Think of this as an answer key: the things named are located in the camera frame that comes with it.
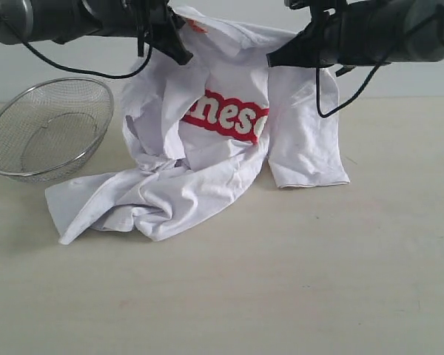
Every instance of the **black cable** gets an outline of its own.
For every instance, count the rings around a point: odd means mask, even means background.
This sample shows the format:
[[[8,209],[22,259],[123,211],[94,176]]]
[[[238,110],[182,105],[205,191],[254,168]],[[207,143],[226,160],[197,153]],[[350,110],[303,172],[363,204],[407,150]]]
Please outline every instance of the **black cable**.
[[[401,45],[405,40],[415,35],[418,31],[422,30],[424,27],[429,25],[432,21],[438,19],[440,16],[444,16],[444,7],[441,10],[437,10],[433,15],[429,16],[425,20],[422,20],[415,27],[406,32],[396,43],[395,45],[386,52],[386,54],[380,59],[380,61],[375,64],[374,68],[371,70],[363,84],[360,86],[359,90],[345,103],[341,104],[337,108],[333,109],[328,113],[322,113],[320,108],[320,52],[318,57],[318,66],[316,68],[316,104],[317,104],[317,113],[322,118],[328,118],[335,113],[339,112],[342,109],[345,109],[348,105],[352,104],[355,100],[359,98],[365,88],[369,85],[370,81],[373,79],[376,72],[386,63],[389,56],[397,49],[397,46]]]
[[[145,67],[147,67],[151,57],[152,57],[152,51],[153,51],[153,28],[151,25],[151,18],[150,18],[150,11],[149,11],[149,1],[145,1],[146,2],[146,17],[147,17],[147,23],[148,23],[148,36],[149,36],[149,49],[148,49],[148,54],[147,54],[147,58],[145,59],[145,61],[143,62],[143,64],[134,72],[131,72],[129,74],[126,75],[110,75],[110,74],[105,74],[102,72],[95,72],[92,70],[82,70],[82,69],[76,69],[76,68],[71,68],[71,67],[66,67],[64,65],[60,65],[54,61],[52,61],[51,59],[49,59],[48,57],[46,57],[45,55],[43,55],[42,53],[40,53],[35,47],[33,47],[27,40],[23,39],[21,37],[21,35],[19,34],[19,32],[15,29],[15,27],[8,23],[8,21],[3,20],[4,24],[10,29],[10,31],[12,31],[13,35],[34,55],[36,55],[38,58],[40,58],[42,61],[48,63],[49,65],[51,65],[52,67],[55,67],[56,69],[59,70],[63,70],[65,72],[74,72],[76,74],[84,74],[84,75],[95,75],[95,76],[99,76],[101,78],[107,78],[107,79],[128,79],[128,78],[132,78],[133,76],[138,75],[140,72],[143,71],[143,69],[145,69]],[[136,16],[136,22],[137,22],[137,28],[138,30],[143,30],[144,28],[144,24],[142,23],[142,18],[141,18],[141,14],[139,14],[139,16]]]

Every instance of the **white table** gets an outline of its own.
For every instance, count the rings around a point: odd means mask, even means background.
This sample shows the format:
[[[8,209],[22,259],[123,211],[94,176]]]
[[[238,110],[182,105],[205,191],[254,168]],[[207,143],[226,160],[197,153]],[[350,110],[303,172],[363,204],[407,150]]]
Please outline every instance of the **white table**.
[[[0,177],[0,355],[444,355],[444,98],[342,114],[348,186],[277,191],[162,243],[60,246],[45,185]],[[119,117],[80,175],[133,166]]]

